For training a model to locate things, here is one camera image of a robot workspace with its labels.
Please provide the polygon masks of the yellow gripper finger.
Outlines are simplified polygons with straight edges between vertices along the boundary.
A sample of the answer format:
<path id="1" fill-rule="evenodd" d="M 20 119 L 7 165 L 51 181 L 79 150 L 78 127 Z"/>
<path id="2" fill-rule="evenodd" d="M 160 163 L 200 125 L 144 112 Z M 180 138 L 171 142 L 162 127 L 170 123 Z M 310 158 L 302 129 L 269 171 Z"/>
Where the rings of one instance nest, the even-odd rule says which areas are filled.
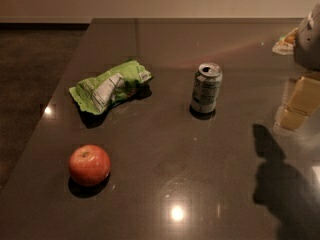
<path id="1" fill-rule="evenodd" d="M 320 107 L 320 73 L 311 72 L 285 85 L 277 125 L 295 131 Z"/>

